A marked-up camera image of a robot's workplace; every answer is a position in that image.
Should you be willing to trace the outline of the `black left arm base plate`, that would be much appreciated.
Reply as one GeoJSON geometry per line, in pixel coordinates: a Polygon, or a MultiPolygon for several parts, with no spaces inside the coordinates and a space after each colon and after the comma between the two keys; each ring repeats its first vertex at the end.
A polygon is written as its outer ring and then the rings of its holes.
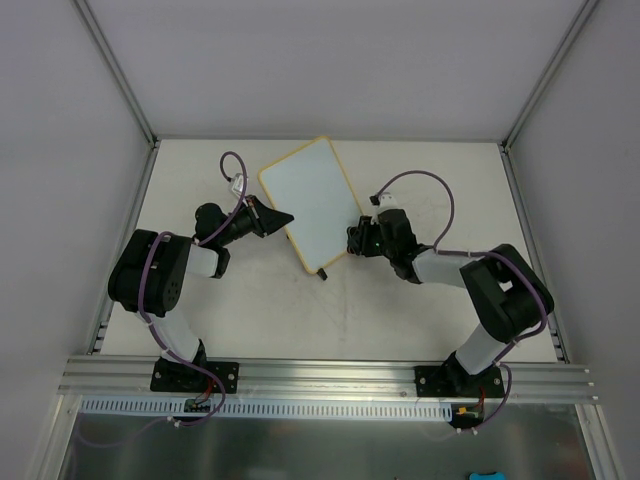
{"type": "MultiPolygon", "coordinates": [[[[204,369],[221,381],[227,394],[237,392],[240,364],[237,362],[205,362],[204,369]]],[[[158,359],[150,381],[150,390],[162,393],[203,393],[211,378],[181,363],[158,359]]]]}

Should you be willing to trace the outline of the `black bone-shaped eraser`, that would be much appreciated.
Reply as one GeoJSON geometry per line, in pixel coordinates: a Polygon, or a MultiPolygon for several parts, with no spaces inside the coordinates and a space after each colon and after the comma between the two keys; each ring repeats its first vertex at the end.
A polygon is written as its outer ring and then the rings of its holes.
{"type": "Polygon", "coordinates": [[[347,229],[347,252],[356,256],[371,257],[374,254],[370,216],[361,216],[356,226],[347,229]]]}

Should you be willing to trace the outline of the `yellow-framed whiteboard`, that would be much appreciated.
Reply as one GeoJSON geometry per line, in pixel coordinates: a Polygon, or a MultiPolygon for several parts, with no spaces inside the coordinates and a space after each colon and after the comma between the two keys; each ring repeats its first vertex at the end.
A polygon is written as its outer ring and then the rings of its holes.
{"type": "Polygon", "coordinates": [[[328,137],[265,166],[257,178],[272,207],[294,217],[285,231],[307,273],[317,275],[346,254],[347,229],[362,208],[328,137]]]}

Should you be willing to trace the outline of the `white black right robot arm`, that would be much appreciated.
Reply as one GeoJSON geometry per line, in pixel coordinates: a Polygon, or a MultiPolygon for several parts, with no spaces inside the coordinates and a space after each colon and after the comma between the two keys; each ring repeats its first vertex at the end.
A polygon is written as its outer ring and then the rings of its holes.
{"type": "Polygon", "coordinates": [[[440,367],[440,375],[459,395],[480,388],[483,372],[517,343],[541,333],[554,311],[546,285],[510,244],[469,253],[424,245],[399,208],[361,217],[351,235],[354,253],[386,258],[404,281],[466,291],[479,324],[440,367]]]}

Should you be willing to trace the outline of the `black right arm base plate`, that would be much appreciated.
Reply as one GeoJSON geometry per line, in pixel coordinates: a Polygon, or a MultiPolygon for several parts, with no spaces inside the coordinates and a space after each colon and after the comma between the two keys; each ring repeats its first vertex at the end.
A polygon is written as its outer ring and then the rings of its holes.
{"type": "Polygon", "coordinates": [[[416,395],[420,398],[501,399],[506,389],[498,367],[489,367],[477,375],[464,369],[448,369],[444,365],[417,365],[413,368],[416,395]]]}

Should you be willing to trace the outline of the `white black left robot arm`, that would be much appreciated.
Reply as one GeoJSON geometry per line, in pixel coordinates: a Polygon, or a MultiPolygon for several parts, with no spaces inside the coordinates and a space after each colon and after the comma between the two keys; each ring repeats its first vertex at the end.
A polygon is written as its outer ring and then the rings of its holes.
{"type": "Polygon", "coordinates": [[[111,272],[108,295],[152,332],[161,358],[176,364],[174,378],[185,389],[197,390],[209,377],[202,342],[178,310],[185,277],[221,278],[230,243],[248,234],[267,237],[293,221],[292,214],[250,195],[229,214],[215,203],[199,206],[192,237],[144,229],[132,234],[111,272]]]}

